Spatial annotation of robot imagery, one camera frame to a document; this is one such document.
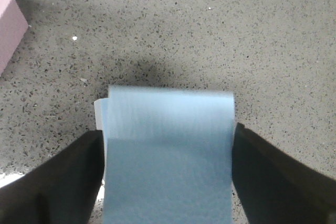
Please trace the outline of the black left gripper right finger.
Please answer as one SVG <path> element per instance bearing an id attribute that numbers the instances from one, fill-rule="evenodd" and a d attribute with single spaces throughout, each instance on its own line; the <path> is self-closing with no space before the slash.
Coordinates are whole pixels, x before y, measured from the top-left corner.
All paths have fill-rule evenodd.
<path id="1" fill-rule="evenodd" d="M 249 223 L 335 223 L 335 180 L 238 123 L 232 177 Z"/>

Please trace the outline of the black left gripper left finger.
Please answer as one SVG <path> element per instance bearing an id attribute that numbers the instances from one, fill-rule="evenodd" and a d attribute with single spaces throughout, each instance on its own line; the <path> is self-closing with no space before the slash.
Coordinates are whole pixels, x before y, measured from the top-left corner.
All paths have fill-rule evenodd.
<path id="1" fill-rule="evenodd" d="M 88 131 L 1 188 L 1 223 L 88 223 L 103 173 L 102 131 Z"/>

